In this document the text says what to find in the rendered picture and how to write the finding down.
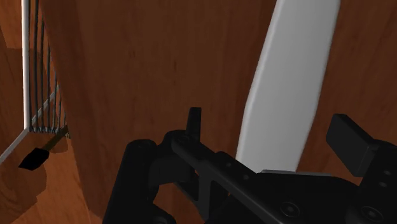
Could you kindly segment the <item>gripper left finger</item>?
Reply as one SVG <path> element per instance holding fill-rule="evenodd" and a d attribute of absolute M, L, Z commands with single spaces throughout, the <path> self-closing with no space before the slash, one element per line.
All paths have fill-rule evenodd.
<path fill-rule="evenodd" d="M 205 224 L 279 224 L 259 174 L 203 145 L 200 125 L 201 109 L 192 107 L 184 130 L 166 133 L 160 144 L 127 145 L 102 224 L 177 224 L 154 203 L 167 183 L 193 202 Z"/>

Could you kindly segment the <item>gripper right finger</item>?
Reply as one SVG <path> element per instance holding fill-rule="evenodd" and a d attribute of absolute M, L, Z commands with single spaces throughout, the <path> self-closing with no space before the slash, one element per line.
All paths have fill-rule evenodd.
<path fill-rule="evenodd" d="M 397 224 L 397 146 L 374 139 L 345 114 L 334 114 L 326 142 L 361 183 L 346 224 Z"/>

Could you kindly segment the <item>long white curved object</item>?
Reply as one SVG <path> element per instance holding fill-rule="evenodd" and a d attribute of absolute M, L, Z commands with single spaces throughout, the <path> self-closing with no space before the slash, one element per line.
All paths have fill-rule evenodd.
<path fill-rule="evenodd" d="M 236 159 L 295 171 L 316 114 L 340 0 L 277 0 L 244 108 Z"/>

